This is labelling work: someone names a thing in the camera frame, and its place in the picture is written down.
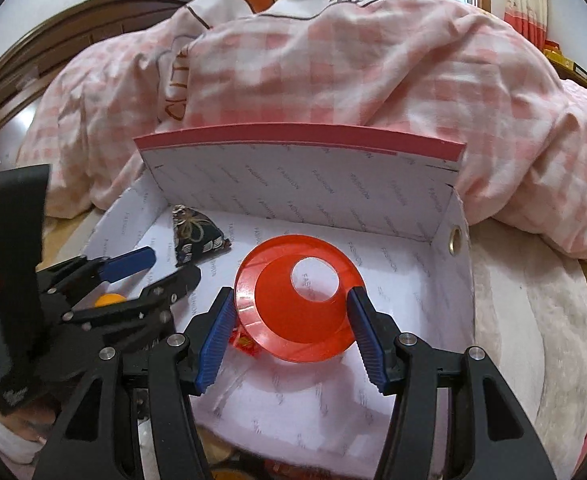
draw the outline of bedding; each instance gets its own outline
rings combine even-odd
[[[470,224],[494,216],[587,259],[587,90],[452,0],[195,0],[69,63],[18,164],[53,165],[48,214],[69,218],[139,175],[133,137],[265,121],[465,142]]]
[[[540,237],[493,219],[470,235],[476,341],[525,409],[558,479],[571,478],[587,433],[585,276]]]

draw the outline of cardboard box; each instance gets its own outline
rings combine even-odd
[[[150,245],[158,261],[113,291],[134,297],[173,272],[171,205],[182,203],[208,215],[232,248],[199,265],[198,289],[172,308],[179,330],[208,310],[222,286],[234,285],[257,244],[299,233],[346,254],[374,306],[401,330],[451,351],[473,343],[469,234],[453,189],[463,145],[319,124],[215,126],[136,143],[148,170],[105,213],[84,254],[116,256]],[[232,444],[372,478],[394,399],[369,383],[353,345],[317,364],[265,352],[256,360],[231,349],[216,383],[192,400],[196,421]]]

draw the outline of bed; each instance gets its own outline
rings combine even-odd
[[[26,129],[33,119],[39,99],[48,84],[71,58],[97,41],[117,36],[124,32],[148,28],[170,17],[176,9],[183,6],[187,1],[89,0],[47,20],[22,38],[19,43],[15,44],[0,59],[0,171],[13,167],[17,150]],[[62,261],[78,254],[99,220],[100,215],[101,212],[94,209],[71,220],[48,219],[44,233],[44,254],[41,266],[47,267],[57,261]],[[513,280],[513,276],[509,278],[507,273],[503,272],[503,269],[505,267],[513,269],[518,266],[519,258],[522,258],[522,256],[519,256],[521,248],[529,248],[539,258],[541,266],[548,265],[550,269],[555,268],[554,266],[560,266],[564,269],[563,279],[565,283],[562,285],[564,287],[562,290],[571,288],[571,297],[569,299],[572,300],[567,301],[565,307],[572,309],[576,308],[576,305],[580,305],[580,308],[575,312],[573,310],[567,312],[567,317],[572,318],[569,314],[579,314],[577,317],[581,319],[576,324],[565,326],[562,329],[556,329],[553,325],[548,326],[546,329],[548,333],[542,330],[534,338],[540,337],[537,345],[542,344],[543,361],[545,352],[547,358],[550,358],[553,355],[552,347],[563,346],[563,343],[554,342],[550,336],[551,332],[565,334],[566,341],[576,338],[576,344],[581,345],[581,347],[575,353],[582,355],[585,359],[584,362],[587,364],[587,294],[585,295],[585,292],[587,293],[587,265],[580,267],[575,260],[558,256],[538,237],[519,232],[493,220],[485,221],[475,226],[471,235],[476,251],[474,264],[477,280],[477,301],[478,294],[485,294],[487,297],[491,296],[491,290],[496,286],[496,280],[502,284],[507,283],[509,279]],[[535,275],[531,274],[530,270],[525,269],[523,272],[525,274],[528,272],[527,279],[535,279]],[[512,349],[520,347],[522,351],[524,348],[526,355],[526,348],[528,348],[526,345],[523,346],[518,339],[509,340],[508,337],[505,337],[509,330],[511,331],[509,334],[512,334],[514,330],[518,330],[515,326],[508,329],[504,328],[504,322],[507,319],[505,309],[508,305],[504,302],[499,304],[500,301],[486,298],[483,301],[478,301],[478,303],[488,306],[480,308],[477,313],[477,326],[481,326],[482,330],[482,333],[478,334],[478,342],[483,344],[490,353],[507,352],[505,349],[511,345]],[[532,307],[532,311],[529,312],[526,310],[525,305],[522,315],[529,320],[529,324],[533,323],[532,327],[536,324],[541,327],[550,319],[546,317],[547,314],[541,309],[542,307],[539,305],[535,308]],[[502,340],[499,337],[501,330],[503,331]],[[502,348],[496,346],[497,340],[501,340]],[[518,367],[523,364],[522,359],[523,354],[521,352],[517,356],[512,356],[509,364],[505,361],[504,366],[511,367],[512,374],[516,374]],[[581,373],[580,363],[580,360],[574,362],[572,370],[576,374]],[[569,383],[568,390],[573,388],[573,390],[579,391],[581,399],[584,400],[587,399],[587,365],[582,368],[584,374],[579,376],[580,378],[576,375],[573,377],[574,382],[571,382],[571,380],[567,382]],[[559,370],[558,373],[566,373],[566,371],[566,369]],[[529,372],[534,374],[535,369],[532,368]],[[539,433],[543,433],[543,441],[546,440],[547,451],[552,456],[552,459],[555,459],[554,465],[556,468],[560,468],[564,473],[569,472],[571,474],[575,459],[580,451],[579,439],[581,437],[578,437],[577,442],[571,444],[573,450],[567,455],[567,448],[563,447],[559,442],[561,438],[554,437],[553,433],[560,432],[562,435],[565,429],[571,431],[574,429],[571,426],[571,420],[575,421],[579,418],[581,424],[585,426],[584,431],[582,431],[582,435],[584,435],[587,425],[587,406],[583,406],[582,413],[574,414],[574,418],[566,418],[560,423],[558,422],[560,415],[555,415],[554,419],[553,412],[566,411],[561,410],[561,407],[566,408],[567,404],[575,404],[576,399],[575,397],[568,397],[554,400],[553,397],[547,396],[547,400],[542,400],[544,399],[543,387],[542,382],[537,386],[540,389],[538,394],[536,394],[535,388],[532,391],[526,385],[520,384],[514,389],[521,392],[521,395],[528,399],[523,401],[521,398],[523,404],[527,404],[528,415],[533,420],[536,420],[536,417],[541,419],[539,424],[536,424],[536,427]]]

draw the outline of pink plaid blanket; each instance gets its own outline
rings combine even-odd
[[[18,164],[52,164],[48,214],[73,217],[139,175],[133,137],[282,121],[465,142],[470,224],[493,216],[587,259],[587,90],[452,0],[195,0],[69,63]]]

